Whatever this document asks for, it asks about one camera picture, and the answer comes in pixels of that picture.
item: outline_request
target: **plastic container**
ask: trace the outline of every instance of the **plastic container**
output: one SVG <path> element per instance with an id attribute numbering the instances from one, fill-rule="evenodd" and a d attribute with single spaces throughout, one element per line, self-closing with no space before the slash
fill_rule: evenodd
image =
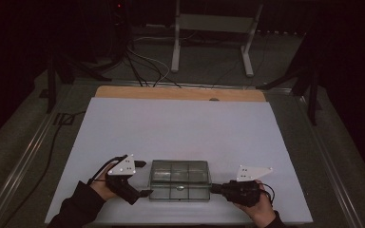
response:
<path id="1" fill-rule="evenodd" d="M 151 200 L 209 201 L 211 179 L 207 161 L 152 162 Z"/>

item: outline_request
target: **metal frame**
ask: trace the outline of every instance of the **metal frame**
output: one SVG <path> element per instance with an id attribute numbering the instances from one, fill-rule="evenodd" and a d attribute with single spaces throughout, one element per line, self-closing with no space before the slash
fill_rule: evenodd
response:
<path id="1" fill-rule="evenodd" d="M 254 71 L 251 66 L 249 57 L 249 49 L 254 39 L 260 13 L 263 4 L 259 4 L 255 17 L 225 17 L 225 16 L 209 16 L 196 14 L 183 14 L 180 12 L 180 0 L 176 0 L 176 21 L 175 21 L 175 37 L 173 59 L 171 61 L 171 72 L 179 71 L 180 64 L 180 29 L 194 30 L 214 30 L 229 31 L 237 33 L 247 33 L 248 39 L 244 46 L 240 47 L 241 57 L 245 68 L 245 75 L 253 77 Z"/>
<path id="2" fill-rule="evenodd" d="M 327 173 L 327 177 L 333 187 L 333 190 L 336 194 L 336 198 L 340 207 L 342 208 L 343 214 L 348 221 L 349 227 L 354 228 L 363 228 L 363 223 L 361 221 L 360 216 L 358 215 L 354 204 L 349 196 L 348 190 L 346 189 L 345 184 L 340 178 L 339 173 L 336 170 L 336 166 L 333 162 L 332 156 L 330 155 L 330 151 L 325 146 L 325 143 L 321 139 L 321 136 L 318 134 L 317 130 L 314 126 L 308 121 L 307 115 L 307 102 L 304 97 L 299 97 L 297 99 L 297 103 L 299 109 L 301 111 L 302 116 L 304 117 L 304 122 L 308 126 L 315 142 L 316 147 L 318 149 L 319 157 L 321 158 L 322 164 L 324 166 L 324 170 Z"/>
<path id="3" fill-rule="evenodd" d="M 34 157 L 40 149 L 40 145 L 43 143 L 50 127 L 50 123 L 53 121 L 55 114 L 64 101 L 65 97 L 70 92 L 70 86 L 64 86 L 64 95 L 61 95 L 59 104 L 53 107 L 52 112 L 47 114 L 44 120 L 39 125 L 33 138 L 31 139 L 28 148 L 23 153 L 22 157 L 16 163 L 16 165 L 10 171 L 4 185 L 0 190 L 0 222 L 3 214 L 5 213 L 13 195 L 15 194 L 17 188 L 22 182 L 23 177 L 29 169 L 29 166 L 34 160 Z"/>

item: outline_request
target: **white paper sheet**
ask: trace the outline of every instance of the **white paper sheet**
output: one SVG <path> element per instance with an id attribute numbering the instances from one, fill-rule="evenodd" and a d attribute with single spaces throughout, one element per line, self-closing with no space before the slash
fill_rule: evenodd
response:
<path id="1" fill-rule="evenodd" d="M 129 183 L 145 189 L 153 160 L 208 161 L 214 183 L 233 180 L 239 166 L 272 167 L 261 180 L 276 192 L 283 221 L 311 222 L 293 165 L 269 103 L 93 98 L 58 184 L 46 222 L 106 161 L 124 154 L 146 161 Z M 250 219 L 220 195 L 208 202 L 122 199 L 106 203 L 102 224 L 243 224 Z"/>

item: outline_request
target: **sleeve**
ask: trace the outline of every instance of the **sleeve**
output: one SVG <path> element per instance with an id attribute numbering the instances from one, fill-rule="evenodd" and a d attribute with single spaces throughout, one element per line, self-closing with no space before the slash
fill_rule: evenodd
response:
<path id="1" fill-rule="evenodd" d="M 96 219 L 105 200 L 90 186 L 79 181 L 72 197 L 62 202 L 61 210 L 48 228 L 80 228 Z"/>
<path id="2" fill-rule="evenodd" d="M 285 224 L 283 224 L 282 220 L 280 219 L 279 212 L 275 211 L 275 219 L 269 223 L 265 228 L 285 228 L 287 227 Z"/>

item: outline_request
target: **metal rail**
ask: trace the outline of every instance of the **metal rail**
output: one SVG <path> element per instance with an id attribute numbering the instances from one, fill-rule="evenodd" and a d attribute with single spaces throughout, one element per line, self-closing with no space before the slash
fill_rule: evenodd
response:
<path id="1" fill-rule="evenodd" d="M 37 154 L 41 143 L 46 137 L 51 121 L 53 120 L 58 107 L 64 101 L 65 97 L 70 91 L 70 87 L 64 86 L 64 95 L 61 96 L 60 102 L 53 108 L 50 114 L 47 114 L 43 119 L 33 138 L 31 139 L 28 148 L 23 153 L 22 157 L 16 163 L 16 165 L 10 171 L 4 185 L 0 190 L 0 222 L 3 214 L 5 213 L 14 193 L 16 192 L 19 184 L 22 182 L 23 177 L 29 169 L 35 155 Z"/>
<path id="2" fill-rule="evenodd" d="M 339 202 L 340 207 L 345 215 L 346 220 L 348 221 L 349 227 L 351 228 L 363 228 L 363 224 L 361 219 L 352 203 L 351 198 L 349 197 L 348 191 L 346 189 L 345 184 L 342 182 L 340 175 L 338 174 L 335 164 L 331 158 L 330 152 L 325 146 L 321 136 L 316 131 L 316 128 L 312 126 L 309 121 L 308 115 L 306 113 L 307 104 L 304 100 L 304 97 L 301 97 L 297 100 L 299 109 L 301 111 L 302 116 L 304 117 L 305 123 L 310 129 L 313 138 L 316 141 L 317 149 L 319 151 L 319 156 L 321 158 L 322 164 L 324 166 L 324 170 L 327 173 L 328 179 L 334 189 L 336 194 L 336 198 Z"/>

